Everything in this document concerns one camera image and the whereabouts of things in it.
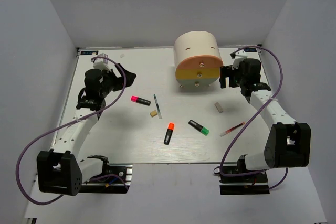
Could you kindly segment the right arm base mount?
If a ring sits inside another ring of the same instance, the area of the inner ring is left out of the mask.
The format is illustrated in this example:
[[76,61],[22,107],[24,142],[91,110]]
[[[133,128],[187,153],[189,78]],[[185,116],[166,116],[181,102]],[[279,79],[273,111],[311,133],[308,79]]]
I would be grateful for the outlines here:
[[248,176],[225,177],[220,174],[219,166],[213,170],[219,177],[219,190],[221,195],[267,195],[270,194],[266,174]]

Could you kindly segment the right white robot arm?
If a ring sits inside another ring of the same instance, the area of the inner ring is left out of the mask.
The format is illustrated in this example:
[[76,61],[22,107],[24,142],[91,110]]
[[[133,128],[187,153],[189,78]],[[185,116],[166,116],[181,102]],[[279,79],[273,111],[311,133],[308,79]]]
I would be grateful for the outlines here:
[[306,167],[310,158],[310,126],[297,122],[281,107],[268,84],[261,82],[260,72],[261,62],[257,59],[235,61],[220,68],[221,87],[239,87],[270,130],[261,151],[244,154],[237,161],[233,173],[245,182],[255,177],[257,171]]

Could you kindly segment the pink highlighter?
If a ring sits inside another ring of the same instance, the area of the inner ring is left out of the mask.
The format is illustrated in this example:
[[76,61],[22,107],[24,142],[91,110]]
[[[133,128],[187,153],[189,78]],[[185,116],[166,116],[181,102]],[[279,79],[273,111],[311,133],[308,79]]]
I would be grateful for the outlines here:
[[151,104],[151,101],[136,96],[132,96],[131,101],[146,106],[150,106]]

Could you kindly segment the orange top drawer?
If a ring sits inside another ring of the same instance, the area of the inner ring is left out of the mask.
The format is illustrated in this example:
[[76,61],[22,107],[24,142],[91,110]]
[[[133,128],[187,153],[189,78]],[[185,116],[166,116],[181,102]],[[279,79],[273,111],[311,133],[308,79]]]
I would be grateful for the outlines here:
[[177,69],[219,68],[223,65],[220,57],[211,55],[191,56],[187,58],[174,56]]

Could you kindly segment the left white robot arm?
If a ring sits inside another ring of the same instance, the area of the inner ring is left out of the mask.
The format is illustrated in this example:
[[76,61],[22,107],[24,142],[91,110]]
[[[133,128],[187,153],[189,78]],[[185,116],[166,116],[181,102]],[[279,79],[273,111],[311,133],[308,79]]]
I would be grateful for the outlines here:
[[125,70],[119,63],[116,68],[120,77],[105,63],[85,72],[85,86],[78,95],[74,124],[66,128],[49,151],[41,151],[37,156],[41,192],[75,196],[83,183],[94,178],[101,182],[110,178],[107,157],[91,155],[80,161],[77,158],[90,130],[99,121],[102,109],[106,108],[106,96],[112,91],[123,91],[136,78],[136,74]]

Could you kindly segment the green highlighter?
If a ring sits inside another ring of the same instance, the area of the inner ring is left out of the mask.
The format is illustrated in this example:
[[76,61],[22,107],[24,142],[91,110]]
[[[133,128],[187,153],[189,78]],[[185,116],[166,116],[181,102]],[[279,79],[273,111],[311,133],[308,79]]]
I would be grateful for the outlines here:
[[207,136],[209,134],[209,130],[202,125],[198,124],[194,120],[189,120],[188,124],[196,129],[197,131],[201,132],[203,135]]

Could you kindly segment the orange highlighter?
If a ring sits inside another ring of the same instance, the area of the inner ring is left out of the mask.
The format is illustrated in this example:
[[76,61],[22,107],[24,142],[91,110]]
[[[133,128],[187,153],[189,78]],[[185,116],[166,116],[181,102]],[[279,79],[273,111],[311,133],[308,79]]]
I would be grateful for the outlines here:
[[165,134],[165,138],[164,138],[164,144],[165,145],[169,145],[171,137],[172,137],[172,133],[174,131],[174,127],[175,127],[174,123],[169,124],[169,126],[167,128],[167,131],[166,131],[166,134]]

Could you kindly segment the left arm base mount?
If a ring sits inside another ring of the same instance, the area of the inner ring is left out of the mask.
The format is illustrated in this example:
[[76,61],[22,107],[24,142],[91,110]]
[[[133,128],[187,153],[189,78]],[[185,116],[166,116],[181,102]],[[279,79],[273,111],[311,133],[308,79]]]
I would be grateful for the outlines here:
[[131,185],[132,164],[110,164],[107,174],[84,182],[79,190],[85,194],[126,194]]

